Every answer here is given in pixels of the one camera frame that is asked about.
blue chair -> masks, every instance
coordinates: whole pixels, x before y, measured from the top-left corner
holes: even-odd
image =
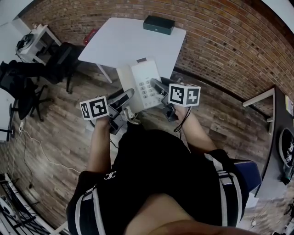
[[[243,175],[249,192],[251,192],[253,189],[255,189],[261,184],[262,179],[259,173],[259,169],[255,162],[250,160],[239,159],[232,160],[234,161],[235,166]]]

green box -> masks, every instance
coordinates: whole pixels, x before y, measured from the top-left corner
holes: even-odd
[[[154,32],[171,35],[175,21],[161,17],[148,16],[144,21],[143,28]]]

black and white qr marker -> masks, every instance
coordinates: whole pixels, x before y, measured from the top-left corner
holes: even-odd
[[[170,84],[169,103],[183,107],[197,106],[200,100],[200,87],[192,84]]]
[[[93,120],[109,115],[108,105],[105,96],[80,102],[80,106],[84,120]]]

person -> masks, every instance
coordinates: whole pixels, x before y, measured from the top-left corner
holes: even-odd
[[[175,109],[181,123],[188,109]],[[205,155],[237,176],[242,215],[249,193],[226,152],[216,149],[192,112],[182,123],[189,149],[167,132],[128,122],[112,167],[108,122],[96,121],[87,169],[67,207],[71,234],[252,234],[234,227],[235,215],[228,214],[228,227],[221,226],[219,176]]]

white wall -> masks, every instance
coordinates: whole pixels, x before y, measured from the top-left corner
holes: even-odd
[[[29,32],[29,28],[19,18],[0,26],[0,64],[3,61],[5,63],[9,63],[11,60],[20,61],[15,55],[15,47],[17,42]],[[0,89],[0,129],[8,128],[9,105],[13,104],[13,102],[14,98]],[[6,133],[0,132],[0,141],[6,141],[6,135]]]
[[[267,4],[294,33],[294,7],[289,0],[262,0]]]
[[[0,0],[0,26],[13,21],[33,0]]]

